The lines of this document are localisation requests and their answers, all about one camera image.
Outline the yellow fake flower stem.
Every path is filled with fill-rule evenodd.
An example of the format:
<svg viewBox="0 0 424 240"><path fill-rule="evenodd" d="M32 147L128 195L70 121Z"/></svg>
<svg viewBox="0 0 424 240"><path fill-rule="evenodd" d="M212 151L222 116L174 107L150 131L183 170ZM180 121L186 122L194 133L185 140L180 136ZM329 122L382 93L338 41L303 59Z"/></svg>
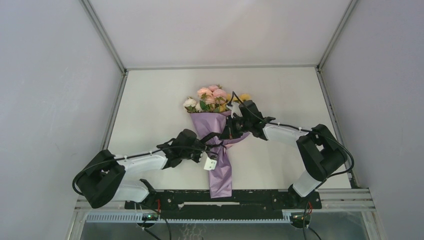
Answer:
<svg viewBox="0 0 424 240"><path fill-rule="evenodd" d="M227 104L231 102L237 102L241 104L242 102L251 100L251 96L247 93L235 96L233 94L227 93L226 96L219 96L215 99L216 109L218 113L223 113L229 111Z"/></svg>

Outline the pink wrapping paper sheet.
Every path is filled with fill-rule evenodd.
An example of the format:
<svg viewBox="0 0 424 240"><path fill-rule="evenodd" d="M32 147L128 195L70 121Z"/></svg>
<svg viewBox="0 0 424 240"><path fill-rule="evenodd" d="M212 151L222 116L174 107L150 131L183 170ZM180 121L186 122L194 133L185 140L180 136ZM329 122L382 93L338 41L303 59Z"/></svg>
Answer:
<svg viewBox="0 0 424 240"><path fill-rule="evenodd" d="M231 111L221 113L200 112L191 113L190 118L198 137L202 139L210 133L222 133L226 125L227 116L230 114ZM214 157L216 160L215 168L208 172L209 192L212 199L232 196L232 166L227 151L248 136L248 132L243 133L241 137L236 139L221 140L215 136L206 142L208 145L217 145L211 149L217 155L208 154L209 157Z"/></svg>

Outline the white fake flower stem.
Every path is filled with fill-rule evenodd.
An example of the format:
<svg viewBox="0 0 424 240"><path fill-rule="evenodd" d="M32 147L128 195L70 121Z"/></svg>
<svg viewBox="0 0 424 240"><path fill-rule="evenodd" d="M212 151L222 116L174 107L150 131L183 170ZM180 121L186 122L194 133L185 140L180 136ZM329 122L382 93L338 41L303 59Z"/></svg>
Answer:
<svg viewBox="0 0 424 240"><path fill-rule="evenodd" d="M188 97L184 101L183 107L189 114L202 113L203 112L203 110L200 106L200 103L192 97Z"/></svg>

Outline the pink fake flower stem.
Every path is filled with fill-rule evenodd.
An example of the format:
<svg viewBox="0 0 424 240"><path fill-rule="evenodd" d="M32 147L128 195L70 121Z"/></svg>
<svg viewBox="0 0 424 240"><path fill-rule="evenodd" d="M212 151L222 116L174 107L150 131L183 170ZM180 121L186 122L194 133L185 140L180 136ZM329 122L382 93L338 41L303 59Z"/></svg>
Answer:
<svg viewBox="0 0 424 240"><path fill-rule="evenodd" d="M228 94L220 85L202 87L197 96L199 101L195 109L198 113L223 113L227 110Z"/></svg>

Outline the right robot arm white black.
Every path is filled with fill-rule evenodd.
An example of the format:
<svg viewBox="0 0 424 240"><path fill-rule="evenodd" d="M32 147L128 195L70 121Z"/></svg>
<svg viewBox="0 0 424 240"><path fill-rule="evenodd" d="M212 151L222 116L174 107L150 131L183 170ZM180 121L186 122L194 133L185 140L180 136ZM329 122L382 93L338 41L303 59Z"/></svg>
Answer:
<svg viewBox="0 0 424 240"><path fill-rule="evenodd" d="M221 140L238 139L244 133L251 133L255 138L298 149L305 170L288 189L289 203L295 208L307 204L309 195L327 179L343 174L338 169L352 156L324 124L304 129L276 123L274 117L264 117L252 100L229 102L227 108L231 113L226 117L219 136Z"/></svg>

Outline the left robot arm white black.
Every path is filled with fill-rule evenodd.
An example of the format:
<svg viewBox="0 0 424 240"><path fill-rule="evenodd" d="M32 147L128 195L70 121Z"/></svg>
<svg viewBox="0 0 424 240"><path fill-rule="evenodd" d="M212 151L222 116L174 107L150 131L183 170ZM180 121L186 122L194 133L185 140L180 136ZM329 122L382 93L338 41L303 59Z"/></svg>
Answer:
<svg viewBox="0 0 424 240"><path fill-rule="evenodd" d="M76 174L72 188L85 197L93 209L111 201L138 202L149 209L155 205L157 196L148 181L141 179L142 174L175 168L184 160L198 163L208 150L207 145L189 129L145 153L115 155L104 149Z"/></svg>

